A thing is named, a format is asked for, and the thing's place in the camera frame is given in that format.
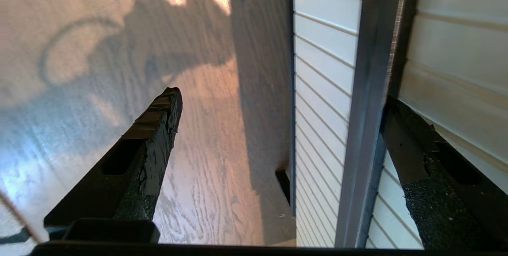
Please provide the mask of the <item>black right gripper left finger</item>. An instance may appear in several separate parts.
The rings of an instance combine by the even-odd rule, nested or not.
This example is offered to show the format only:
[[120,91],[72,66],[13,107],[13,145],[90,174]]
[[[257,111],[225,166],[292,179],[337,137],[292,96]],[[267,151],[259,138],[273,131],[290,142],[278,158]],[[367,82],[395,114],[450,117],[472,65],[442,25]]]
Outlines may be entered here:
[[167,88],[44,218],[64,229],[81,218],[149,220],[174,147],[183,96]]

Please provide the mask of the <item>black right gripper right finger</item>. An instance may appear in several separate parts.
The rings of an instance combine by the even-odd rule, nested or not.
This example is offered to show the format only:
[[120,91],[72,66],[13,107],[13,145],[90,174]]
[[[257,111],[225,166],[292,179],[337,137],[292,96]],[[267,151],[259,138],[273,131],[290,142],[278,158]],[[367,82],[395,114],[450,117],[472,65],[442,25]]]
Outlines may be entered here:
[[388,97],[381,134],[423,247],[507,250],[508,198],[398,99]]

